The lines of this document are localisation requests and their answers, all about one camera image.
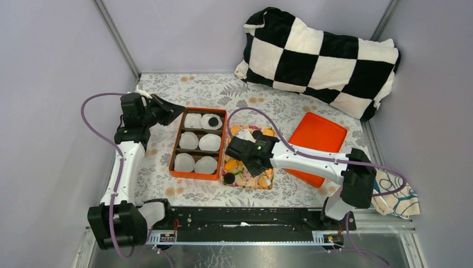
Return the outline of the orange box lid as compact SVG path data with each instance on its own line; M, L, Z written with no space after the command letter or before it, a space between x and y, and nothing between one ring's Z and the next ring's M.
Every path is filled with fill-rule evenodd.
M314 113L308 112L289 138L290 144L309 149L339 152L347 129Z

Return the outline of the floral cookie tray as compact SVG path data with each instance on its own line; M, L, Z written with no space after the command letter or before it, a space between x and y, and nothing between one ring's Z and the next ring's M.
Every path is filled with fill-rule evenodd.
M270 129L274 132L274 137L278 137L274 128L273 127L269 127L269 126L255 126L255 125L231 125L231 127L233 126L239 126L241 128L241 130L235 135L235 136L239 136L239 134L250 134L250 136L252 137L252 132L253 130L261 130L263 132L263 130L266 130L266 129ZM273 188L273 179L274 179L274 171L272 172L272 174L269 176L272 184L269 188L261 188L259 185L258 185L258 179L260 177L262 177L263 173L256 176L256 177L252 177L250 175L250 173L247 171L246 167L244 166L244 164L241 162L241 161L238 161L238 167L236 167L235 169L233 169L232 171L226 171L224 169L224 164L226 162L228 162L229 160L235 160L233 159L232 157L230 156L227 156L225 155L224 158L223 158L223 167L222 167L222 170L221 170L221 174L220 174L220 182L223 184L223 185L226 185L224 182L223 182L223 176L226 174L226 173L233 173L235 175L235 182L231 185L226 185L226 186L231 186L231 187L237 187L237 188L247 188L247 189L256 189L256 190L271 190Z

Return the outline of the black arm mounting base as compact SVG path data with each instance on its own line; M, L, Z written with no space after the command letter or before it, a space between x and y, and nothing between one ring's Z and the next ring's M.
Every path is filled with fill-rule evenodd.
M318 208L171 207L155 232L166 231L180 243L312 242L317 232L356 230L354 215L322 219Z

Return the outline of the orange cookie box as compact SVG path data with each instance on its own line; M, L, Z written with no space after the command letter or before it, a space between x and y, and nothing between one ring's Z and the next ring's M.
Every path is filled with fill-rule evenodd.
M170 174L177 178L217 181L226 129L226 110L186 108L172 151Z

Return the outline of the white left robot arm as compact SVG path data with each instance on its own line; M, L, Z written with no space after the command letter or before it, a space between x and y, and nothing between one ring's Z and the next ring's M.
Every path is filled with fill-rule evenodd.
M135 204L138 169L146 154L155 125L168 126L185 107L172 104L154 94L119 93L122 114L113 139L84 123L115 149L115 159L106 191L99 205L90 207L87 219L102 250L116 250L144 245L154 227L167 229L174 223L170 202L152 199L144 205Z

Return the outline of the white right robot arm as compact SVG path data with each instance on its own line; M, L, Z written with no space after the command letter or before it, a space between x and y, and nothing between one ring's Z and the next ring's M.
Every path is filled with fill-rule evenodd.
M261 135L255 141L234 136L225 153L241 161L252 177L278 168L320 176L339 185L322 207L320 223L325 229L335 229L353 209L371 206L377 172L362 150L352 149L348 154L317 151Z

